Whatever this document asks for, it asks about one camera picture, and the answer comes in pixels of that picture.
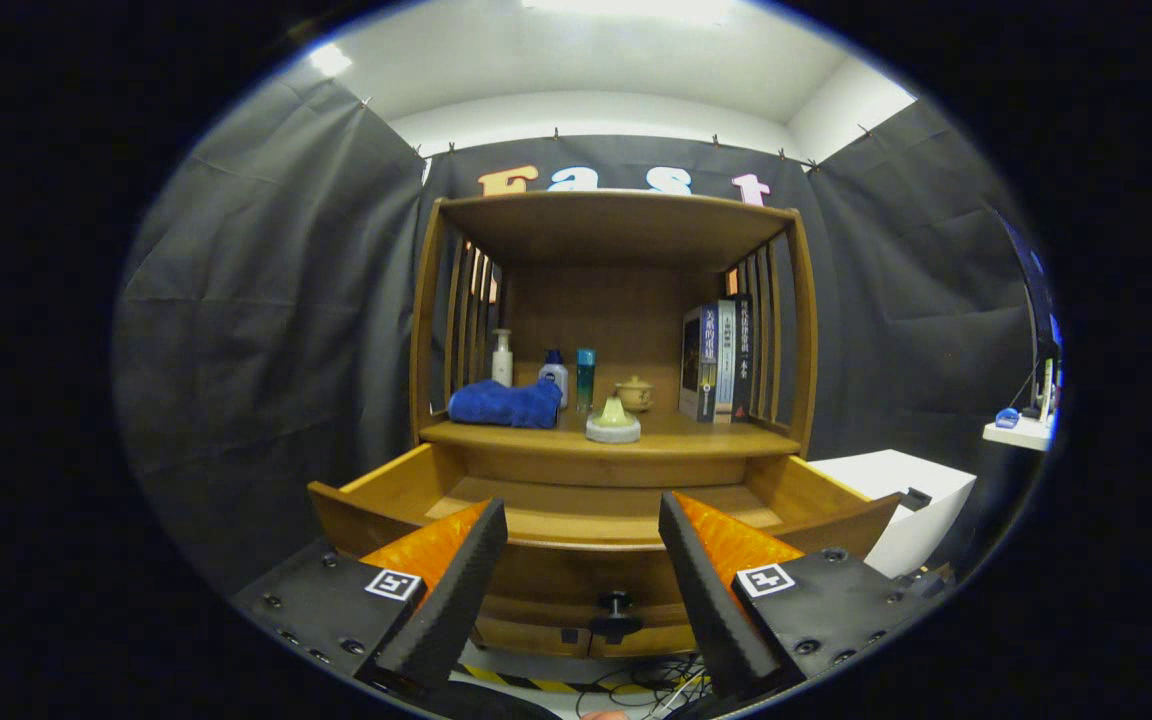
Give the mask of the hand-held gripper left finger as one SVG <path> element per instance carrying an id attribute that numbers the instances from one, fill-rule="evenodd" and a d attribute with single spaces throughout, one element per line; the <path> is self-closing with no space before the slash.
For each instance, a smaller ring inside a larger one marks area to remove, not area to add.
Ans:
<path id="1" fill-rule="evenodd" d="M 285 647 L 362 685 L 416 702 L 448 683 L 506 547 L 499 498 L 388 544 L 425 552 L 424 570 L 311 544 L 233 598 Z"/>

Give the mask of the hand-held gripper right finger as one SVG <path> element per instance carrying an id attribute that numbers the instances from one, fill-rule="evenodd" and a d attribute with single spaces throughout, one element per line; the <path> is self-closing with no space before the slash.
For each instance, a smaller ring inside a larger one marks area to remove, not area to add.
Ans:
<path id="1" fill-rule="evenodd" d="M 849 662 L 942 597 L 940 571 L 887 577 L 842 546 L 806 552 L 667 491 L 658 530 L 722 700 L 748 702 Z"/>

